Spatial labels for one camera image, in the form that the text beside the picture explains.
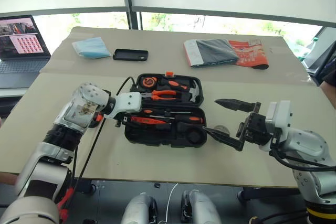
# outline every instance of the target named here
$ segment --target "table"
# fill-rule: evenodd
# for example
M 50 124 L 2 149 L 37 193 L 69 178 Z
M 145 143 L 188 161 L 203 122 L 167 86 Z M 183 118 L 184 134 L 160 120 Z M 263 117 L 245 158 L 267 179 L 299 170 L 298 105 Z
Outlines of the table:
M 28 89 L 0 89 L 0 99 L 4 97 L 22 97 Z
M 51 128 L 61 108 L 81 83 L 91 81 L 104 89 L 117 91 L 124 78 L 79 74 L 42 73 L 19 101 L 0 129 L 0 171 L 19 173 L 37 143 Z M 247 113 L 231 111 L 214 103 L 219 98 L 234 98 L 262 103 L 265 114 L 271 101 L 291 100 L 292 126 L 322 135 L 336 159 L 335 110 L 318 87 L 280 84 L 202 81 L 209 127 L 225 125 L 235 135 Z M 145 146 L 128 142 L 115 120 L 107 120 L 85 178 L 150 180 L 163 182 L 209 183 L 240 186 L 295 187 L 290 169 L 278 164 L 257 145 L 246 143 L 242 152 L 216 142 L 208 136 L 200 148 Z M 77 159 L 79 175 L 98 128 L 88 129 L 81 139 Z
M 148 50 L 148 60 L 134 62 L 115 61 L 111 57 L 95 60 L 79 57 L 71 43 L 92 37 L 101 37 L 112 54 L 117 48 Z M 216 38 L 240 41 L 260 39 L 269 61 L 269 68 L 257 70 L 236 65 L 190 68 L 185 57 L 183 42 L 188 39 Z M 130 74 L 138 76 L 141 73 L 165 73 L 166 71 L 195 76 L 203 81 L 315 86 L 302 63 L 294 56 L 282 37 L 252 35 L 75 27 L 68 38 L 56 49 L 41 72 L 127 77 Z

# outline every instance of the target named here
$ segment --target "open tool case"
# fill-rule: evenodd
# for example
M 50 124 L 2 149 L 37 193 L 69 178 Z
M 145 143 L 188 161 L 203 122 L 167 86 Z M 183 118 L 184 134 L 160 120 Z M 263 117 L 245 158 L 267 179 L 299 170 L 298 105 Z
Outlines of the open tool case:
M 206 126 L 205 114 L 199 108 L 203 92 L 198 78 L 172 72 L 144 73 L 136 84 L 143 96 L 142 111 L 127 114 L 123 122 L 130 142 L 171 147 L 200 147 L 206 142 L 202 129 Z

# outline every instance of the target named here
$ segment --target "laptop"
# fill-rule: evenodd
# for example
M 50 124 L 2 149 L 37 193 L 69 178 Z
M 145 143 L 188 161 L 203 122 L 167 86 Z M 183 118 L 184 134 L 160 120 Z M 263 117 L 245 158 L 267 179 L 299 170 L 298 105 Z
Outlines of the laptop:
M 28 88 L 49 59 L 32 15 L 0 17 L 0 89 Z

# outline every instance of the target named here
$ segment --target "orange package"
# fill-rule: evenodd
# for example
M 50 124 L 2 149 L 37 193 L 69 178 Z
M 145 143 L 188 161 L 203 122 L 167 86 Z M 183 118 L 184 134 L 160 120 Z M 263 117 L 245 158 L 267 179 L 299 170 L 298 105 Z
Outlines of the orange package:
M 268 60 L 260 39 L 245 42 L 229 40 L 229 43 L 239 57 L 236 65 L 256 69 L 268 68 Z

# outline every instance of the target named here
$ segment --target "wire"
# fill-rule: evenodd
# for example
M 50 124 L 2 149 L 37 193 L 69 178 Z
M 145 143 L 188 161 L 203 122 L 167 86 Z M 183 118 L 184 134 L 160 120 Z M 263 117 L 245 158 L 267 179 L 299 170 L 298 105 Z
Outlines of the wire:
M 133 82 L 133 85 L 135 85 L 135 81 L 134 81 L 133 77 L 128 76 L 128 77 L 126 78 L 126 80 L 124 80 L 124 82 L 122 83 L 122 85 L 120 86 L 120 88 L 119 88 L 119 90 L 117 91 L 116 95 L 118 95 L 118 94 L 120 93 L 120 91 L 122 90 L 122 88 L 125 86 L 126 82 L 127 82 L 129 79 L 131 79 L 132 82 Z
M 324 166 L 324 167 L 302 167 L 298 165 L 292 165 L 286 161 L 283 161 L 282 158 L 279 155 L 278 147 L 279 147 L 279 142 L 280 142 L 280 135 L 281 135 L 281 129 L 275 130 L 274 135 L 272 136 L 271 143 L 273 142 L 273 138 L 276 139 L 275 144 L 271 144 L 271 150 L 272 150 L 272 155 L 273 157 L 282 165 L 287 166 L 291 169 L 294 170 L 301 170 L 303 172 L 330 172 L 330 171 L 335 171 L 336 166 Z M 302 159 L 296 160 L 298 162 L 304 163 L 305 161 Z
M 329 171 L 335 171 L 336 166 L 324 166 L 324 167 L 302 167 L 297 165 L 292 165 L 286 161 L 283 161 L 281 157 L 279 156 L 279 152 L 275 148 L 271 148 L 273 157 L 282 165 L 287 166 L 289 168 L 292 168 L 294 170 L 301 170 L 303 172 L 329 172 Z
M 73 157 L 73 165 L 72 165 L 72 178 L 71 178 L 71 186 L 72 183 L 75 181 L 75 173 L 76 173 L 76 163 L 77 163 L 77 152 L 78 152 L 78 146 L 75 149 L 75 156 Z
M 88 155 L 88 157 L 87 157 L 86 160 L 85 160 L 83 169 L 82 169 L 82 171 L 80 172 L 80 175 L 79 175 L 79 177 L 78 177 L 78 179 L 77 179 L 77 181 L 76 181 L 76 184 L 75 184 L 75 186 L 74 186 L 74 189 L 73 189 L 73 190 L 74 190 L 74 191 L 73 191 L 74 193 L 73 193 L 73 195 L 71 196 L 71 198 L 67 201 L 67 203 L 66 203 L 66 205 L 65 205 L 65 208 L 67 208 L 67 209 L 69 209 L 69 206 L 70 206 L 70 204 L 71 204 L 71 202 L 72 202 L 72 200 L 73 200 L 73 198 L 74 198 L 74 195 L 75 195 L 76 189 L 77 189 L 77 187 L 78 187 L 78 184 L 79 184 L 80 180 L 81 180 L 82 177 L 83 177 L 84 171 L 85 171 L 85 169 L 86 169 L 86 167 L 87 167 L 87 165 L 88 165 L 88 163 L 89 163 L 91 154 L 92 154 L 93 149 L 94 149 L 94 147 L 95 147 L 95 145 L 96 145 L 96 143 L 97 143 L 98 137 L 99 137 L 100 132 L 101 132 L 103 126 L 104 126 L 105 121 L 106 121 L 106 118 L 103 119 L 103 121 L 102 121 L 102 123 L 101 123 L 101 126 L 100 126 L 100 128 L 99 128 L 99 131 L 98 131 L 96 137 L 94 138 L 95 140 L 94 140 L 94 142 L 93 142 L 93 145 L 92 145 L 92 147 L 91 147 L 91 150 L 90 150 L 90 152 L 89 152 L 89 155 Z
M 175 189 L 175 187 L 178 185 L 178 183 L 176 183 L 176 185 L 173 187 L 173 189 L 170 191 L 169 194 L 169 198 L 168 198 L 168 203 L 167 203 L 167 210 L 166 210 L 166 223 L 168 221 L 168 208 L 169 208 L 169 202 L 170 202 L 170 197 L 172 196 L 173 190 Z
M 292 212 L 280 212 L 280 213 L 269 215 L 267 217 L 259 219 L 256 224 L 262 223 L 263 221 L 266 221 L 266 220 L 269 220 L 271 218 L 278 217 L 278 216 L 281 216 L 281 215 L 292 215 L 292 214 L 296 214 L 298 212 L 306 212 L 306 211 L 307 211 L 306 209 L 301 209 L 301 210 L 292 211 Z
M 315 165 L 315 166 L 319 166 L 319 167 L 328 167 L 327 165 L 323 165 L 323 164 L 320 164 L 320 163 L 316 163 L 316 162 L 312 162 L 312 161 L 308 161 L 308 160 L 303 160 L 303 159 L 297 158 L 297 157 L 287 156 L 286 153 L 283 153 L 283 152 L 281 152 L 281 154 L 285 159 L 305 163 L 305 164 L 308 164 L 308 165 Z
M 124 82 L 122 83 L 122 85 L 120 86 L 120 88 L 119 88 L 119 90 L 117 91 L 116 95 L 118 95 L 118 94 L 120 93 L 121 89 L 125 86 L 126 82 L 127 82 L 128 80 L 130 80 L 130 79 L 132 80 L 133 85 L 135 85 L 135 82 L 134 82 L 133 77 L 131 77 L 131 76 L 127 77 L 127 78 L 124 80 Z M 98 131 L 96 137 L 94 138 L 95 140 L 94 140 L 94 142 L 93 142 L 93 144 L 92 144 L 92 147 L 91 147 L 91 150 L 90 150 L 90 152 L 89 152 L 89 155 L 88 155 L 88 157 L 87 157 L 86 160 L 85 160 L 85 163 L 84 163 L 84 166 L 83 166 L 83 168 L 82 168 L 82 171 L 80 172 L 80 175 L 79 175 L 79 177 L 78 177 L 78 179 L 77 179 L 77 181 L 76 181 L 76 184 L 75 184 L 75 186 L 74 186 L 74 189 L 73 189 L 73 190 L 74 190 L 74 191 L 73 191 L 73 195 L 71 195 L 70 199 L 69 199 L 69 200 L 67 201 L 67 203 L 65 204 L 65 207 L 64 207 L 65 209 L 69 209 L 69 206 L 71 205 L 71 202 L 72 202 L 73 199 L 74 199 L 74 195 L 75 195 L 76 189 L 77 189 L 78 184 L 79 184 L 80 180 L 82 179 L 83 174 L 84 174 L 84 171 L 85 171 L 85 169 L 86 169 L 86 167 L 87 167 L 87 165 L 88 165 L 88 163 L 89 163 L 91 154 L 92 154 L 92 152 L 93 152 L 93 150 L 94 150 L 94 147 L 95 147 L 95 145 L 96 145 L 96 143 L 97 143 L 97 140 L 98 140 L 98 138 L 99 138 L 100 132 L 101 132 L 101 130 L 102 130 L 104 124 L 105 124 L 105 121 L 106 121 L 106 118 L 103 119 L 103 121 L 102 121 L 102 123 L 101 123 L 101 125 L 100 125 L 100 128 L 99 128 L 99 131 Z
M 304 217 L 306 217 L 307 215 L 308 215 L 308 214 L 299 215 L 299 216 L 296 216 L 296 217 L 293 217 L 293 218 L 289 218 L 289 219 L 287 219 L 287 220 L 281 220 L 281 221 L 275 222 L 274 224 L 283 224 L 283 223 L 286 223 L 286 222 L 291 221 L 291 220 L 297 220 L 297 219 L 304 218 Z

